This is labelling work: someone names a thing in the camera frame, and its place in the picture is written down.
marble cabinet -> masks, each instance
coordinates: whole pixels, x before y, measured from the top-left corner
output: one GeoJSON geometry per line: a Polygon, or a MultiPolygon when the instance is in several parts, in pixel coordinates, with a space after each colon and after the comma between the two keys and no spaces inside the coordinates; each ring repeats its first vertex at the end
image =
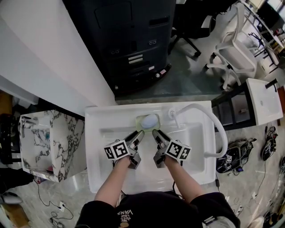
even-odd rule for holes
{"type": "Polygon", "coordinates": [[[24,171],[63,181],[86,169],[85,122],[56,110],[20,117],[20,152],[24,171]]]}

black t-shirt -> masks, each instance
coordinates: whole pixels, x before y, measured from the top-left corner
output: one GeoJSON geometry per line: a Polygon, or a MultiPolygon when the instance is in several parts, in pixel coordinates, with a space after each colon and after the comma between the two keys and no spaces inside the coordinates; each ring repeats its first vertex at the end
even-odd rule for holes
{"type": "Polygon", "coordinates": [[[166,192],[144,192],[127,196],[116,208],[102,201],[85,204],[76,228],[201,228],[220,220],[231,225],[219,227],[240,227],[221,193],[201,195],[188,204],[166,192]]]}

power strip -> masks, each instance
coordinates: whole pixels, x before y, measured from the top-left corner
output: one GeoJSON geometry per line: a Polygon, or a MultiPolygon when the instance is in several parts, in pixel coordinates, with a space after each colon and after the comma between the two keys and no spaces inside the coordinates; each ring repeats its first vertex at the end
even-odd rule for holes
{"type": "Polygon", "coordinates": [[[235,212],[235,215],[236,216],[239,216],[240,213],[244,210],[244,206],[243,205],[240,205],[239,208],[236,210],[235,212]]]}
{"type": "Polygon", "coordinates": [[[60,209],[62,212],[64,212],[65,207],[66,207],[65,202],[61,201],[61,202],[59,203],[59,207],[60,207],[59,209],[60,209]]]}

office chair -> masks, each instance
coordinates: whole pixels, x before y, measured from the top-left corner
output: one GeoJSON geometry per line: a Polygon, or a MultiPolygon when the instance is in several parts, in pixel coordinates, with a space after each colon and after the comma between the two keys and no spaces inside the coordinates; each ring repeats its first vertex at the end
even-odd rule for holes
{"type": "Polygon", "coordinates": [[[237,39],[237,34],[241,32],[244,25],[244,6],[242,3],[236,5],[237,8],[237,24],[234,32],[226,33],[222,42],[216,46],[216,51],[212,54],[215,58],[218,56],[222,64],[206,64],[205,68],[220,68],[226,71],[223,89],[228,85],[234,84],[236,81],[240,86],[240,79],[254,78],[257,70],[257,61],[250,50],[237,39]]]}
{"type": "Polygon", "coordinates": [[[226,12],[235,2],[236,0],[187,0],[185,4],[176,4],[171,37],[177,37],[169,44],[168,54],[183,38],[196,50],[195,57],[199,57],[201,52],[189,38],[208,37],[215,28],[217,15],[226,12]]]}
{"type": "Polygon", "coordinates": [[[272,66],[272,65],[276,66],[273,70],[271,70],[268,73],[268,75],[271,74],[273,71],[277,70],[278,68],[285,69],[285,57],[284,56],[280,56],[280,58],[278,59],[276,57],[274,51],[271,48],[267,47],[265,50],[267,52],[267,55],[264,56],[263,58],[265,59],[265,58],[269,57],[272,61],[272,64],[270,66],[272,66]]]}

soap bar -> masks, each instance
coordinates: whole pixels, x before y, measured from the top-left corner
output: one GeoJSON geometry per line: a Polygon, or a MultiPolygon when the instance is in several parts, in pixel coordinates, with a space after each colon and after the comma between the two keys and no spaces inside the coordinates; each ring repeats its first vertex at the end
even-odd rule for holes
{"type": "Polygon", "coordinates": [[[158,123],[158,121],[159,119],[155,114],[150,114],[141,121],[141,126],[143,129],[149,129],[154,127],[158,123]]]}

